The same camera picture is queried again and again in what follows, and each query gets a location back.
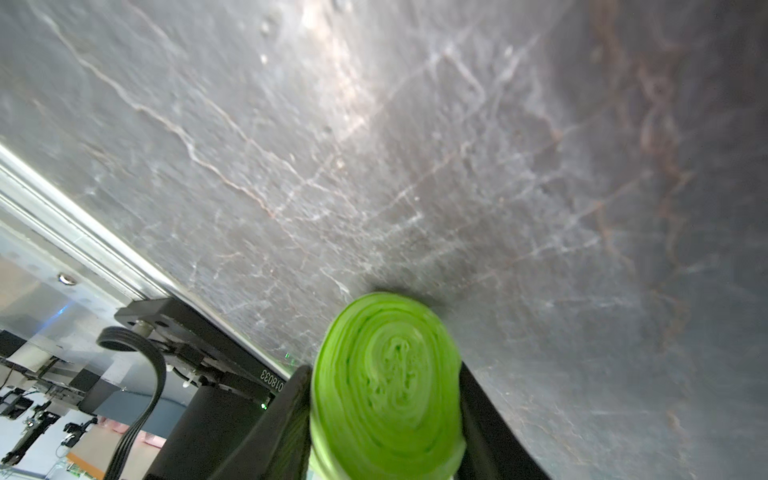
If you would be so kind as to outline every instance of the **metal edge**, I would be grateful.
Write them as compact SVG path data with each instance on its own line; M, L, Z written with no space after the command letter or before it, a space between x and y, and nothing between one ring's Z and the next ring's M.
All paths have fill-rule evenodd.
M141 256L3 144L0 144L0 191L3 193L0 204L11 215L119 290L128 288L144 299L175 295L284 379L291 377L284 365L235 330L197 294Z

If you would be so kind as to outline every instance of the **printed serial number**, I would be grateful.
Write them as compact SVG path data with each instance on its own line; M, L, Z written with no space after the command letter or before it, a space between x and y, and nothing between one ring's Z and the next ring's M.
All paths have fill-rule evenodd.
M264 381L264 383L266 383L268 386L271 386L278 392L282 390L283 386L286 384L283 380L277 378L275 375L272 375L269 370L262 370L261 379Z

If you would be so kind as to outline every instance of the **gray marble surface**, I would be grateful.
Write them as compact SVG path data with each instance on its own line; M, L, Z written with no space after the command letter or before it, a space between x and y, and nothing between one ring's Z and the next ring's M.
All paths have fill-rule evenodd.
M553 478L765 478L768 6L8 0L0 141L274 356L444 319Z

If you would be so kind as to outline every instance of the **black cable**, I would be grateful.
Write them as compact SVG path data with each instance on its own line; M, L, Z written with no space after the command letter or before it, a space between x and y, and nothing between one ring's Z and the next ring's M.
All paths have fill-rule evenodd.
M138 351L147 357L157 376L157 385L154 387L154 394L149 405L123 434L118 442L118 446L114 449L107 471L104 473L104 480L119 480L125 467L125 462L128 460L128 454L131 452L131 447L136 441L141 427L144 426L147 418L160 400L160 395L163 393L163 388L165 387L165 360L162 353L152 342L138 333L131 332L129 329L121 326L108 326L103 329L96 343L105 349L117 350L118 352Z
M182 379L184 379L184 381L186 381L186 382L189 382L189 383L190 383L190 385L194 385L194 386L197 386L197 384L196 384L194 381L190 380L190 379L189 379L189 378L188 378L186 375L184 375L184 374L183 374L183 373L182 373L182 372L181 372L181 371L180 371L178 368L174 367L174 368L173 368L173 370L171 370L171 372L175 373L176 375L178 375L179 377L181 377Z
M13 373L13 367L10 368L8 371L8 375L5 377L5 381L2 383L2 386L0 386L0 390L3 390L5 388L5 384L8 383L8 379L11 378L11 374Z

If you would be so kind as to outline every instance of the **green roll of bags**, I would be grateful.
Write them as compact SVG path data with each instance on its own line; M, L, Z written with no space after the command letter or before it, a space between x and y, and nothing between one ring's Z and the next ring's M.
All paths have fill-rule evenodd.
M350 303L312 377L313 468L325 480L447 480L464 455L461 357L440 319L393 293Z

